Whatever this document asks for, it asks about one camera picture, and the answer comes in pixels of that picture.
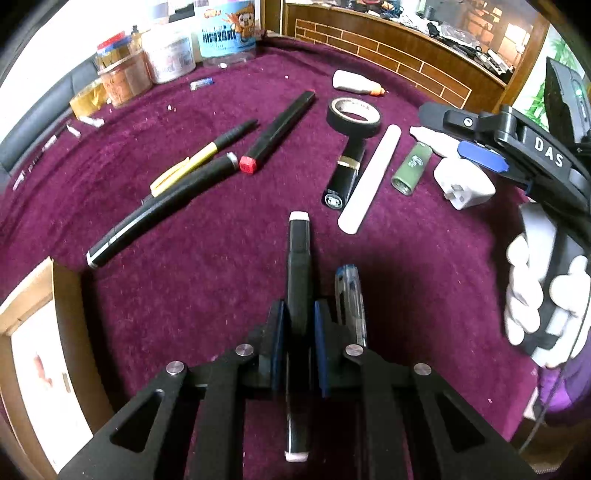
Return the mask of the purple sleeve forearm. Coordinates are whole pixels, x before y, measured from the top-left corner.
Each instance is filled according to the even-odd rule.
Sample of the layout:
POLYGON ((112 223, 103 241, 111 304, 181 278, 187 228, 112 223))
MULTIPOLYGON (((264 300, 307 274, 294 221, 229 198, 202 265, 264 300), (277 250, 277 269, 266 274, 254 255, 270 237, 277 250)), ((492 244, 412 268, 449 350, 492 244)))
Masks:
POLYGON ((548 424, 576 424, 590 418, 590 346, 561 369, 542 369, 533 417, 548 404, 548 424))

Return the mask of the white gloved right hand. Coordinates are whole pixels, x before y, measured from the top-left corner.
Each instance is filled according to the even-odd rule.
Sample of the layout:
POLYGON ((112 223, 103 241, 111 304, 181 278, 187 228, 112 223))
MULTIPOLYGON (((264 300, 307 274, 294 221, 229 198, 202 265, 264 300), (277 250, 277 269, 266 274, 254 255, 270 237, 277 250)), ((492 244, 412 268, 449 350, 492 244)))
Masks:
MULTIPOLYGON (((519 346, 527 334, 536 333, 541 327, 539 309, 546 295, 536 279, 529 261, 532 258, 528 242, 523 234, 518 235, 506 251, 510 264, 509 284, 506 292, 504 322, 511 345, 519 346)), ((556 276, 550 284, 550 299, 568 312, 567 322, 558 334, 558 339, 548 352, 534 357, 534 362, 545 368, 556 368, 578 356, 590 330, 590 275, 588 259, 575 257, 568 272, 556 276)))

